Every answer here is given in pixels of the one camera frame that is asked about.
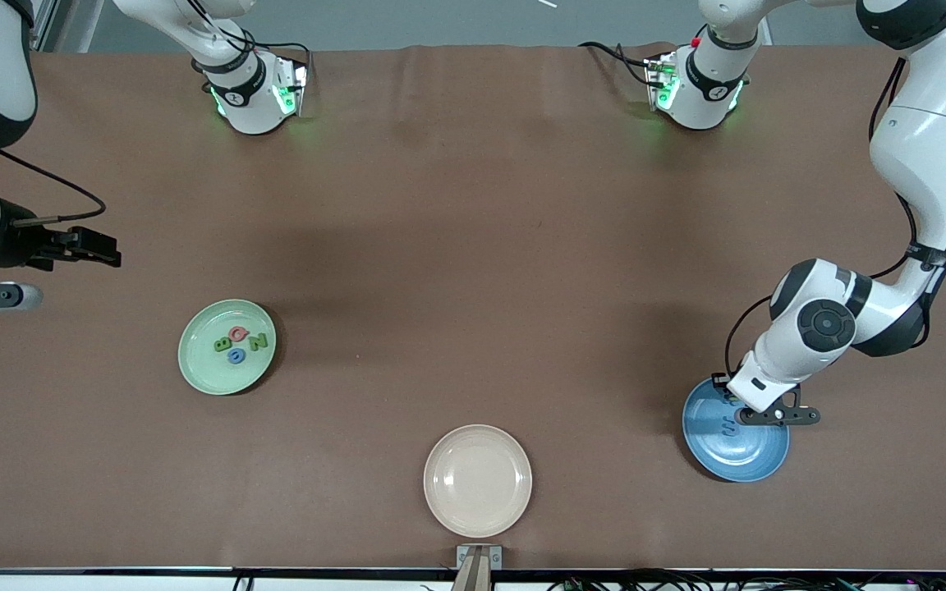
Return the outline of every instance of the brown table cover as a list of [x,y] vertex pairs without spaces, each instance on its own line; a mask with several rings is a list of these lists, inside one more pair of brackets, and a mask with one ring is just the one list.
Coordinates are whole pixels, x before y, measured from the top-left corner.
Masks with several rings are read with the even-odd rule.
[[[946,569],[946,283],[927,346],[807,383],[772,478],[709,478],[679,422],[793,263],[901,254],[866,138],[891,62],[763,49],[693,132],[589,49],[323,53],[304,119],[244,137],[188,56],[34,56],[14,150],[108,200],[124,266],[3,273],[46,301],[0,314],[0,567],[450,565],[421,471],[487,423],[534,469],[507,567]],[[89,206],[2,158],[0,194]],[[227,298],[278,363],[206,396],[177,339]]]

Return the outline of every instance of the gray wall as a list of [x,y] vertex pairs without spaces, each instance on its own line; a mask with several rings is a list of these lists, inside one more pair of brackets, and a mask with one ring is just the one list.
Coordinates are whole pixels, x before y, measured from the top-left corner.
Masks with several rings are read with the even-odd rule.
[[[263,42],[314,50],[409,45],[684,44],[702,18],[695,0],[260,0],[237,19]],[[852,7],[797,2],[769,16],[775,44],[867,44]],[[105,0],[91,52],[180,52],[164,34]]]

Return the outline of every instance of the black cable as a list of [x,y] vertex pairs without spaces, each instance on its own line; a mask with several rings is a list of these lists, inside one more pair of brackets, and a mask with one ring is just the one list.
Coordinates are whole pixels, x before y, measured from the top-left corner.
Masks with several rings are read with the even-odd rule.
[[255,577],[250,573],[240,573],[240,575],[236,577],[236,581],[232,583],[232,591],[239,591],[240,581],[243,579],[247,579],[247,585],[243,588],[243,591],[253,590],[255,587]]
[[[630,65],[630,59],[627,59],[627,55],[622,52],[622,44],[616,44],[615,50],[616,53],[619,53],[619,59],[622,60],[622,64],[627,67],[627,71],[630,72],[630,75],[634,77],[634,80],[645,84],[645,86],[650,86],[652,89],[664,88],[664,83],[662,82],[654,82],[652,80],[641,78],[641,76],[637,75],[637,72],[634,71],[634,67]],[[641,63],[641,67],[645,67],[645,63],[643,61]]]
[[[915,214],[912,213],[912,207],[908,204],[907,199],[904,199],[900,194],[897,195],[897,200],[900,202],[900,206],[904,209],[904,216],[907,217],[907,225],[912,231],[912,242],[917,242],[919,240],[919,225],[915,222]],[[871,274],[871,279],[879,279],[879,277],[885,277],[887,274],[894,272],[900,268],[901,265],[907,262],[907,252],[904,252],[904,255],[901,255],[900,259],[893,263],[889,268],[885,269],[883,272],[878,272]]]
[[930,308],[925,307],[922,310],[922,336],[919,337],[919,340],[915,341],[915,344],[911,345],[909,348],[917,349],[922,345],[926,344],[926,341],[930,339]]
[[898,57],[897,63],[893,64],[893,71],[889,72],[889,79],[886,80],[885,86],[882,87],[882,94],[879,94],[878,101],[875,102],[875,108],[871,109],[870,124],[867,127],[868,140],[875,138],[875,128],[878,127],[878,115],[882,112],[882,103],[885,102],[886,94],[889,94],[889,91],[897,86],[897,77],[904,70],[904,61],[904,57]]
[[18,158],[14,156],[14,154],[8,153],[4,149],[0,149],[0,156],[8,158],[8,160],[12,160],[16,164],[20,164],[21,166],[29,169],[29,171],[40,173],[42,176],[47,176],[49,179],[53,179],[57,181],[57,183],[68,187],[69,190],[74,190],[79,192],[79,194],[85,195],[87,199],[90,199],[90,201],[93,201],[95,204],[97,204],[97,209],[94,209],[93,212],[72,213],[68,214],[68,216],[52,216],[48,218],[29,218],[29,220],[18,220],[14,222],[14,227],[42,226],[46,224],[56,224],[57,222],[89,220],[89,218],[100,216],[101,213],[105,213],[105,210],[108,210],[108,206],[104,204],[104,201],[102,201],[101,198],[97,197],[97,195],[91,194],[91,192],[88,190],[84,190],[84,188],[79,185],[72,183],[67,179],[61,178],[60,176],[55,175],[55,173],[46,171],[44,168],[31,164],[30,162],[25,161],[23,158]]
[[224,36],[226,37],[232,37],[232,39],[236,41],[243,41],[243,48],[240,49],[236,46],[236,44],[232,42],[232,39],[225,39],[225,41],[228,41],[228,44],[232,45],[232,48],[236,49],[238,52],[245,52],[245,50],[249,48],[262,48],[262,49],[299,48],[303,50],[303,52],[305,52],[305,64],[306,65],[312,64],[312,52],[311,50],[306,48],[304,44],[298,44],[297,41],[288,42],[288,44],[261,44],[259,41],[256,41],[255,39],[253,39],[253,37],[248,38],[247,36],[249,36],[249,33],[246,30],[243,30],[243,33],[245,36],[240,37],[239,34],[229,33],[229,31],[222,29],[222,27],[218,26],[217,23],[214,23],[213,20],[210,19],[209,12],[206,11],[206,8],[203,8],[203,5],[199,3],[199,0],[188,0],[188,5],[189,7],[192,7],[192,10],[195,10],[196,12],[200,14],[203,20],[207,22],[207,24],[209,24],[210,26],[213,26],[216,30],[218,30],[219,33],[224,34]]
[[641,60],[635,60],[631,59],[631,57],[627,57],[627,54],[622,50],[622,44],[616,44],[615,49],[608,48],[608,46],[604,44],[598,44],[597,41],[586,41],[584,44],[579,44],[578,46],[579,48],[600,49],[609,56],[615,57],[615,59],[619,60],[624,66],[627,67],[627,71],[630,72],[630,75],[634,77],[634,80],[645,84],[645,86],[650,86],[652,89],[662,89],[662,87],[664,87],[664,84],[661,82],[654,82],[652,80],[647,80],[646,78],[641,78],[641,76],[637,75],[637,72],[634,71],[634,66],[636,65],[645,67],[645,60],[658,59],[658,57],[664,55],[664,53],[669,52],[654,53],[654,55],[643,57]]
[[[221,33],[225,33],[225,30],[221,29],[221,27],[218,26],[218,24],[215,23],[213,19],[210,19],[209,12],[207,12],[206,8],[203,8],[203,4],[199,4],[199,0],[188,0],[188,5],[189,7],[192,8],[192,10],[198,12],[198,14],[200,15],[200,18],[203,19],[203,22],[206,22],[215,30],[221,31]],[[240,53],[244,52],[244,49],[238,48],[236,44],[233,44],[230,39],[226,39],[225,41],[227,42],[227,44],[232,45],[232,48],[236,49],[237,52],[240,52]]]
[[[601,52],[605,52],[605,53],[607,53],[609,56],[615,57],[615,59],[617,59],[617,60],[626,61],[626,63],[631,64],[631,65],[639,65],[639,66],[642,66],[642,67],[645,66],[645,61],[643,61],[643,60],[635,60],[635,59],[633,59],[633,57],[620,56],[619,53],[616,53],[616,50],[615,50],[615,49],[609,48],[608,45],[598,44],[597,41],[586,41],[585,44],[578,44],[578,46],[579,46],[579,48],[600,49]],[[648,57],[645,57],[645,59],[653,59],[653,57],[659,57],[659,56],[661,56],[661,55],[662,55],[662,53],[658,53],[658,55],[648,56]]]
[[735,371],[732,371],[732,363],[728,360],[728,352],[732,350],[732,337],[736,336],[736,331],[739,330],[739,326],[743,324],[744,319],[751,315],[752,311],[758,309],[758,306],[767,302],[767,300],[772,300],[771,295],[767,295],[761,300],[757,300],[754,304],[751,304],[750,308],[743,310],[743,314],[740,314],[739,319],[737,319],[736,324],[733,324],[732,330],[729,330],[728,337],[725,339],[725,373],[731,378],[733,375],[736,375]]
[[893,80],[893,86],[889,89],[889,104],[897,100],[897,90],[900,89],[900,78],[904,75],[905,67],[907,67],[907,60],[904,57],[897,57],[897,78]]
[[857,585],[856,585],[856,588],[857,588],[857,589],[863,589],[864,587],[867,587],[868,584],[874,583],[875,580],[878,579],[878,577],[882,576],[882,574],[883,574],[883,573],[881,573],[881,572],[875,573],[874,575],[872,575],[872,576],[870,577],[870,579],[863,581],[863,583],[857,584]]

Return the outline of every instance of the wire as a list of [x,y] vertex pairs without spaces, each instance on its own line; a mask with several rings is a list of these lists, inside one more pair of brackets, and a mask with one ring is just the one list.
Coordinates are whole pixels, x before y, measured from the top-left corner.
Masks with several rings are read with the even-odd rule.
[[738,332],[740,325],[743,324],[744,319],[746,319],[748,315],[751,315],[752,311],[758,309],[758,306],[767,302],[767,300],[772,300],[772,296],[767,295],[761,300],[757,300],[757,302],[755,302],[754,304],[751,304],[750,308],[743,310],[743,314],[740,314],[740,317],[739,319],[737,319],[736,324],[733,324],[732,330],[729,330],[728,332],[728,337],[726,337],[725,339],[725,373],[728,373],[728,376],[730,378],[733,375],[736,375],[735,371],[732,371],[732,363],[729,362],[729,355],[728,355],[729,351],[732,350],[732,337],[736,336],[736,332]]
[[8,158],[8,160],[14,161],[16,164],[20,164],[23,168],[29,169],[29,171],[40,173],[42,176],[47,176],[49,179],[57,181],[57,183],[63,184],[68,187],[69,190],[74,190],[79,192],[79,194],[85,195],[87,199],[93,201],[97,204],[97,209],[94,209],[93,212],[86,213],[72,213],[68,216],[52,216],[48,218],[27,218],[26,220],[16,220],[12,225],[14,227],[27,227],[27,226],[44,226],[46,224],[56,224],[57,222],[74,222],[78,220],[89,220],[89,218],[95,218],[100,216],[101,213],[105,213],[108,210],[108,206],[104,204],[104,201],[97,195],[91,194],[88,190],[84,190],[81,186],[72,183],[71,181],[62,178],[62,176],[57,176],[55,173],[46,171],[46,169],[31,164],[30,162],[25,161],[23,158],[14,156],[14,154],[8,153],[4,149],[0,149],[0,156]]
[[897,100],[897,89],[900,87],[900,78],[904,75],[904,68],[907,66],[907,60],[904,57],[897,57],[897,79],[893,80],[893,87],[889,89],[889,104]]
[[[631,65],[639,65],[642,67],[645,66],[645,60],[635,60],[633,59],[633,57],[626,57],[623,55],[619,55],[619,53],[617,53],[615,49],[609,48],[608,45],[598,44],[597,41],[586,41],[585,44],[579,44],[578,46],[579,48],[600,49],[601,52],[605,52],[609,56],[615,57],[615,59],[617,60],[626,61],[626,63],[631,64]],[[653,57],[659,57],[661,55],[662,53],[657,53],[657,55],[648,56],[648,57],[645,57],[645,59],[653,59]]]
[[[867,127],[868,140],[875,138],[875,128],[878,127],[878,115],[882,112],[882,103],[885,102],[886,94],[889,94],[891,89],[896,89],[898,76],[904,72],[904,62],[904,57],[898,57],[897,63],[893,64],[893,71],[889,72],[889,79],[886,80],[885,86],[882,87],[882,94],[879,94],[878,101],[875,102],[875,108],[872,109],[870,113],[870,124]],[[895,98],[896,94],[893,94],[893,98],[891,98],[889,102],[891,103]]]
[[[916,591],[946,591],[946,576],[932,577],[890,571],[871,571],[863,583],[855,584],[856,589],[863,590],[868,584],[882,579],[883,583],[916,584]],[[608,575],[587,575],[579,572],[578,575],[555,575],[547,591],[609,591],[614,588],[609,584],[618,584],[622,591],[646,591],[642,581],[652,581],[654,586],[647,591],[661,591],[667,587],[677,591],[714,591],[709,581],[695,572],[669,569],[633,569],[609,572]],[[796,576],[752,576],[743,581],[725,580],[721,591],[732,588],[735,591],[845,591],[849,583],[838,579],[837,576],[810,575],[804,573],[806,579]]]
[[623,65],[626,65],[627,71],[629,71],[630,75],[634,77],[634,80],[637,80],[638,82],[641,82],[642,84],[645,84],[645,86],[653,87],[653,89],[662,89],[662,87],[664,87],[664,84],[662,84],[661,82],[654,82],[654,81],[647,80],[645,78],[641,78],[641,76],[637,75],[637,72],[634,71],[634,66],[636,65],[640,67],[645,67],[645,60],[657,59],[657,57],[660,57],[664,55],[664,53],[669,53],[669,52],[655,53],[652,56],[643,57],[643,59],[641,60],[635,60],[635,59],[631,59],[631,57],[627,57],[627,54],[624,53],[622,50],[622,44],[616,44],[615,49],[608,48],[608,46],[604,44],[598,44],[597,41],[586,41],[585,44],[579,44],[578,46],[579,48],[600,49],[602,50],[602,52],[607,53],[609,56],[615,57],[615,59],[622,62]]
[[[218,26],[218,23],[215,23],[213,19],[210,18],[209,12],[206,8],[203,8],[203,5],[199,3],[199,0],[188,0],[189,7],[192,7],[192,10],[195,10],[202,16],[203,20],[207,22],[210,26],[213,26],[219,33],[221,33],[226,38],[230,37],[231,39],[225,39],[228,41],[229,45],[232,45],[233,49],[236,49],[238,52],[246,52],[251,48],[262,48],[262,49],[271,49],[271,48],[299,48],[305,52],[305,64],[312,65],[312,52],[305,47],[304,44],[298,44],[297,42],[289,42],[289,44],[260,44],[259,41],[256,41],[247,30],[243,30],[244,37],[240,37],[239,34],[229,33],[225,29],[222,29],[221,26]],[[232,39],[236,41],[243,41],[243,48],[240,49],[232,42]]]
[[232,591],[239,591],[240,581],[243,579],[247,579],[247,585],[244,586],[243,591],[253,590],[255,587],[255,577],[250,573],[240,573],[240,575],[236,577],[236,581],[232,583]]
[[[650,86],[652,89],[662,89],[662,87],[664,87],[664,83],[662,82],[654,82],[652,80],[641,78],[641,76],[637,75],[637,72],[634,71],[634,67],[630,65],[630,60],[627,59],[627,55],[622,52],[621,44],[616,44],[615,50],[616,53],[619,53],[619,59],[622,60],[622,64],[627,67],[627,71],[630,72],[630,75],[634,77],[634,80],[645,84],[645,86]],[[645,63],[643,61],[641,63],[641,67],[645,67]]]
[[919,340],[915,341],[915,344],[911,345],[910,348],[917,349],[922,345],[926,344],[926,341],[930,339],[930,308],[923,308],[922,310],[922,337],[919,337]]

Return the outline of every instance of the green led light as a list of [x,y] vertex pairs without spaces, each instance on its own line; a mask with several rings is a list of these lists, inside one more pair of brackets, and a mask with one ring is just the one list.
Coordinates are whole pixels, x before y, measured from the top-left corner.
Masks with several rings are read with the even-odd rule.
[[732,109],[736,108],[736,103],[739,101],[739,91],[740,91],[740,90],[743,90],[743,82],[742,82],[742,81],[736,86],[736,89],[732,91],[732,102],[728,104],[728,110],[729,110],[729,111],[732,111]]
[[677,76],[671,76],[667,85],[659,90],[659,108],[668,109],[673,105],[673,91],[677,90],[679,83]]
[[210,96],[214,97],[214,102],[218,104],[218,113],[220,113],[222,117],[228,117],[225,115],[225,107],[221,104],[221,98],[218,97],[218,91],[214,90],[213,86],[210,87]]
[[294,112],[296,106],[294,106],[294,93],[288,89],[279,89],[279,87],[274,86],[275,97],[277,97],[277,102],[279,103],[279,111],[282,111],[284,115],[290,115]]

